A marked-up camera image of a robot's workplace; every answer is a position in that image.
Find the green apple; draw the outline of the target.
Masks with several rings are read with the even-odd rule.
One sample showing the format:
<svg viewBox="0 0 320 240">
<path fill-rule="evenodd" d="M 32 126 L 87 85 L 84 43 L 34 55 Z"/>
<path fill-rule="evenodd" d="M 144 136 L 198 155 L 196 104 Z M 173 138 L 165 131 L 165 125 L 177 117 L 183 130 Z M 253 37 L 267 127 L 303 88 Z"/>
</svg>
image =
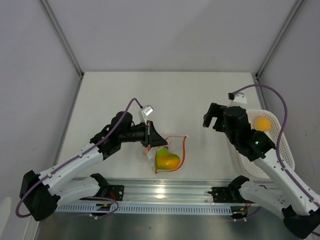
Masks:
<svg viewBox="0 0 320 240">
<path fill-rule="evenodd" d="M 165 156 L 165 155 L 168 155 L 170 152 L 167 148 L 163 147 L 163 148 L 160 148 L 157 153 L 156 153 L 156 156 L 158 158 L 162 157 L 162 156 Z"/>
</svg>

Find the clear zip top bag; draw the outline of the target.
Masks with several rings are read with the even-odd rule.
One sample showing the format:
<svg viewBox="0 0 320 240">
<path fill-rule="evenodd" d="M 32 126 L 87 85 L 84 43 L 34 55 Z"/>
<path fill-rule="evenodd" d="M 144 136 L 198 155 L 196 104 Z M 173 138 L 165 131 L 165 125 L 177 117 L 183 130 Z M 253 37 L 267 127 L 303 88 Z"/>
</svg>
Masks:
<svg viewBox="0 0 320 240">
<path fill-rule="evenodd" d="M 170 135 L 165 138 L 167 145 L 146 147 L 142 154 L 155 174 L 175 172 L 186 159 L 186 141 L 188 135 Z"/>
</svg>

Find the yellow green mango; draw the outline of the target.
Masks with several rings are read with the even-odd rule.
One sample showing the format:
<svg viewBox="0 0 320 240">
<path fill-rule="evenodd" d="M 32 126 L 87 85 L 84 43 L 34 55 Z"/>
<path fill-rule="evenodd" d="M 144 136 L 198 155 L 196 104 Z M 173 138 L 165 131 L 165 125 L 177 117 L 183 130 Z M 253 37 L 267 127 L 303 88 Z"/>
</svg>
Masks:
<svg viewBox="0 0 320 240">
<path fill-rule="evenodd" d="M 173 153 L 156 158 L 156 167 L 158 170 L 175 170 L 180 163 L 180 157 Z"/>
</svg>

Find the orange fruit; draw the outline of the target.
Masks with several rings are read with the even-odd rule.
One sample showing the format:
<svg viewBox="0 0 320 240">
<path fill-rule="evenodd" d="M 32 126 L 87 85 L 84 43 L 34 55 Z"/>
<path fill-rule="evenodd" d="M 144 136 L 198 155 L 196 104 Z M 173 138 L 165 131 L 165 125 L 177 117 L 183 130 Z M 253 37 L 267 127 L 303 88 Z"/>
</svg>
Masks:
<svg viewBox="0 0 320 240">
<path fill-rule="evenodd" d="M 253 121 L 253 128 L 257 131 L 267 132 L 271 127 L 270 120 L 264 116 L 258 116 Z"/>
</svg>

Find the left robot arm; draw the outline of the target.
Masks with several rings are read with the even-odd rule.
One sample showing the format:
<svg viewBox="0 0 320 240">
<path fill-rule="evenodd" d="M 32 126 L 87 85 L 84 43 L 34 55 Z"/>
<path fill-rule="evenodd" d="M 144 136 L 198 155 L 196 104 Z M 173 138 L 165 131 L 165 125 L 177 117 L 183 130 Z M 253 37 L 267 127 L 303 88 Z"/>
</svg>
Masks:
<svg viewBox="0 0 320 240">
<path fill-rule="evenodd" d="M 101 163 L 121 149 L 123 143 L 139 142 L 143 147 L 167 145 L 151 120 L 133 124 L 133 116 L 120 111 L 99 133 L 92 137 L 70 160 L 35 173 L 28 171 L 22 178 L 19 206 L 25 205 L 37 222 L 52 215 L 66 203 L 79 199 L 103 200 L 108 196 L 109 184 L 99 173 L 78 183 L 69 183 L 77 174 Z"/>
</svg>

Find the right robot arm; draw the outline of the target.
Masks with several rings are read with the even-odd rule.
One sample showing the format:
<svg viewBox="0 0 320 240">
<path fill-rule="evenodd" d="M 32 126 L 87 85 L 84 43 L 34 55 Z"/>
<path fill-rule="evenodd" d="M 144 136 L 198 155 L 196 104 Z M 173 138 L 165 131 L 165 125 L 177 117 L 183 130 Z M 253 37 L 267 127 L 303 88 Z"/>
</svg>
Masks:
<svg viewBox="0 0 320 240">
<path fill-rule="evenodd" d="M 262 169 L 280 190 L 275 192 L 240 175 L 228 185 L 229 198 L 258 204 L 279 217 L 300 239 L 312 234 L 320 224 L 319 194 L 281 159 L 275 143 L 264 132 L 251 127 L 244 108 L 211 103 L 203 116 L 203 127 L 209 127 L 213 118 L 213 129 L 224 133 L 238 153 Z"/>
</svg>

